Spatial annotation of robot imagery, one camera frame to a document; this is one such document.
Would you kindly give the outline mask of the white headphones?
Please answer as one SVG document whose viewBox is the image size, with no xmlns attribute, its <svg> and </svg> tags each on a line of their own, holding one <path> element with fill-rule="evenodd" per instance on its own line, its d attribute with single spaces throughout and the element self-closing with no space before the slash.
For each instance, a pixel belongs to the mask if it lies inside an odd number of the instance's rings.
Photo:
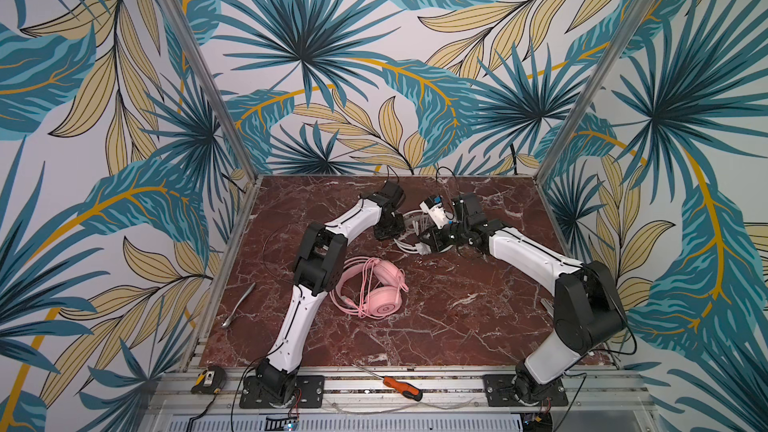
<svg viewBox="0 0 768 432">
<path fill-rule="evenodd" d="M 406 254 L 430 254 L 430 247 L 419 238 L 422 233 L 433 225 L 429 216 L 421 210 L 412 210 L 403 214 L 403 220 L 405 229 L 394 240 L 395 245 Z"/>
</svg>

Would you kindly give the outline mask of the pink headphones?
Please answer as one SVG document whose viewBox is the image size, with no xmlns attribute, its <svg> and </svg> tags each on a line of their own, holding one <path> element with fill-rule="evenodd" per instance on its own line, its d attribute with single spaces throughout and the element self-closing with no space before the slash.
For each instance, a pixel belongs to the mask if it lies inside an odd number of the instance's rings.
<svg viewBox="0 0 768 432">
<path fill-rule="evenodd" d="M 358 299 L 343 294 L 346 283 L 361 279 Z M 405 273 L 388 260 L 355 256 L 344 263 L 341 278 L 329 296 L 337 309 L 358 318 L 383 320 L 400 310 L 409 291 Z"/>
</svg>

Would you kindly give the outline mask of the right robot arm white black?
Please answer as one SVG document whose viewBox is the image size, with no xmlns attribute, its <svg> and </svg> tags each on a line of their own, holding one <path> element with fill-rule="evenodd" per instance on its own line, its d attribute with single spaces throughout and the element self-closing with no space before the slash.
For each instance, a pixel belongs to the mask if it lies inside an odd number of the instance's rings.
<svg viewBox="0 0 768 432">
<path fill-rule="evenodd" d="M 469 245 L 505 262 L 538 282 L 553 297 L 553 331 L 515 369 L 512 393 L 529 406 L 551 398 L 560 378 L 597 346 L 625 330 L 628 319 L 606 265 L 569 258 L 527 237 L 517 228 L 485 215 L 474 194 L 420 203 L 431 225 L 419 240 L 432 252 Z"/>
</svg>

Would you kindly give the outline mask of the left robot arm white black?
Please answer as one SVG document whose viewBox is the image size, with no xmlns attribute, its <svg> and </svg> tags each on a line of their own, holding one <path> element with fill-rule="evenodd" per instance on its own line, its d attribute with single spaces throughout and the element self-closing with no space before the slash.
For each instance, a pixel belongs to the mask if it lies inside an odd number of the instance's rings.
<svg viewBox="0 0 768 432">
<path fill-rule="evenodd" d="M 288 311 L 274 345 L 255 369 L 256 383 L 269 401 L 284 404 L 293 396 L 307 336 L 320 305 L 342 277 L 349 243 L 369 228 L 380 241 L 402 233 L 398 207 L 404 198 L 402 187 L 388 180 L 341 216 L 313 222 L 305 230 L 294 261 Z"/>
</svg>

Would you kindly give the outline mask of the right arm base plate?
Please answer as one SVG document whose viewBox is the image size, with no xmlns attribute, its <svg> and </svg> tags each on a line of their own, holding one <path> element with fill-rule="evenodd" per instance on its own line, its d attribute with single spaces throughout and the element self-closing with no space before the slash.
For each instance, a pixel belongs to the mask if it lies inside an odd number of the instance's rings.
<svg viewBox="0 0 768 432">
<path fill-rule="evenodd" d="M 526 375 L 487 374 L 482 376 L 483 391 L 490 407 L 566 406 L 569 404 L 560 379 L 539 384 Z"/>
</svg>

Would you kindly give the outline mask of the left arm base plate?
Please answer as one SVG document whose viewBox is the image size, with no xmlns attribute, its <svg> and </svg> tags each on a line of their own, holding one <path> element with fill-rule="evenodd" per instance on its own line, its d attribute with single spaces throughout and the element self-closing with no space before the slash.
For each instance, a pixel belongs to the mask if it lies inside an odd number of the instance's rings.
<svg viewBox="0 0 768 432">
<path fill-rule="evenodd" d="M 277 388 L 269 386 L 255 375 L 244 379 L 238 406 L 241 409 L 319 409 L 325 395 L 325 377 L 299 375 L 289 377 Z"/>
</svg>

